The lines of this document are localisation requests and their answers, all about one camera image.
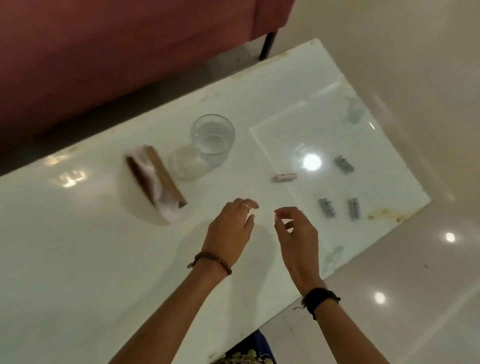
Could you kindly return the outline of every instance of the forearm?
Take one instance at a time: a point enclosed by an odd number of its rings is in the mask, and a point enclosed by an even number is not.
[[[338,364],[388,364],[334,300],[320,304],[315,316]]]
[[[110,361],[169,364],[210,292],[226,276],[217,262],[200,259],[183,283]]]

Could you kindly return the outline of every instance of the floor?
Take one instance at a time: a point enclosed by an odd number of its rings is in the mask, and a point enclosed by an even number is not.
[[[480,2],[297,0],[272,55],[314,37],[433,202],[327,280],[391,363],[480,361]],[[262,39],[12,151],[0,174],[248,67]],[[294,303],[262,327],[279,364],[334,363]]]

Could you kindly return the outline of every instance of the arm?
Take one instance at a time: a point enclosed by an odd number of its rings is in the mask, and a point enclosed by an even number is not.
[[[326,288],[319,273],[315,227],[296,207],[283,207],[275,213],[275,230],[283,261],[302,297],[313,288]],[[292,221],[284,224],[282,219]],[[315,309],[315,316],[338,364],[388,364],[334,300],[321,303]]]
[[[258,208],[258,204],[250,199],[238,198],[227,203],[210,224],[202,251],[217,255],[232,267],[252,233],[255,215],[247,219],[251,208]],[[227,272],[218,262],[200,259],[110,364],[171,363],[205,299],[226,276]]]

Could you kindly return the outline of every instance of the white tissue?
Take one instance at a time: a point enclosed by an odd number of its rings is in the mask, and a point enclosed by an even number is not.
[[[143,147],[136,148],[130,153],[130,156],[139,167],[157,210],[168,222],[175,221],[179,214],[179,201],[163,186],[156,175],[155,167],[145,153],[145,149]]]

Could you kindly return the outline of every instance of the left hand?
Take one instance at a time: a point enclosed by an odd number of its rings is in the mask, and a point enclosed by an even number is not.
[[[208,227],[202,252],[209,252],[224,259],[231,268],[240,258],[250,240],[255,215],[247,215],[258,203],[247,198],[228,202],[220,215]]]

